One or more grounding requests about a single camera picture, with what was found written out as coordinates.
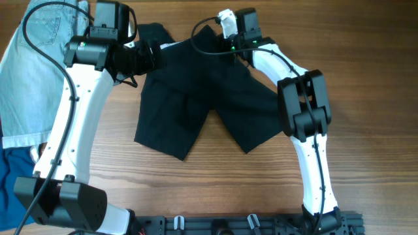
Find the black shorts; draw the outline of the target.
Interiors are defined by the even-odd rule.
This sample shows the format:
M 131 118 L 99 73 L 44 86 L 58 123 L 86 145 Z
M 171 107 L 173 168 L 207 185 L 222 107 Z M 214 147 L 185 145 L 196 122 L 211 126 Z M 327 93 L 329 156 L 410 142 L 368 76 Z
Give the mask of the black shorts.
M 163 66 L 146 76 L 135 142 L 183 161 L 210 110 L 245 153 L 281 132 L 277 94 L 233 55 L 216 55 L 220 37 L 210 26 L 181 42 L 160 23 L 141 24 L 138 34 L 163 47 Z

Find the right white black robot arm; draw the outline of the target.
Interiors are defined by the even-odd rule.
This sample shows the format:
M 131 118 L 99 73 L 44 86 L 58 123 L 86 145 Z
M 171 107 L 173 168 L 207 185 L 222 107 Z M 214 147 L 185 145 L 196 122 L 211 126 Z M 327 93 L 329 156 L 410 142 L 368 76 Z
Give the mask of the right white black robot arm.
M 331 112 L 323 73 L 299 67 L 271 38 L 263 37 L 254 8 L 222 10 L 216 23 L 222 27 L 228 51 L 277 86 L 279 122 L 295 147 L 302 175 L 302 232 L 325 234 L 340 228 L 340 210 L 327 164 Z

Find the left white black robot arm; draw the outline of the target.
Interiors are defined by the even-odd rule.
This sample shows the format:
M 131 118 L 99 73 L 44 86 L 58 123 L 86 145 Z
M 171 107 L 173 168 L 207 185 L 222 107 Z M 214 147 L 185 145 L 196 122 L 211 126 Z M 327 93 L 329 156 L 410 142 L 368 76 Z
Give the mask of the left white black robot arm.
M 63 92 L 46 149 L 30 177 L 14 193 L 25 216 L 39 225 L 87 234 L 143 234 L 134 211 L 110 204 L 89 184 L 91 149 L 107 97 L 115 84 L 136 87 L 135 78 L 154 71 L 160 49 L 136 41 L 137 19 L 129 6 L 98 1 L 88 28 L 65 45 L 57 68 Z

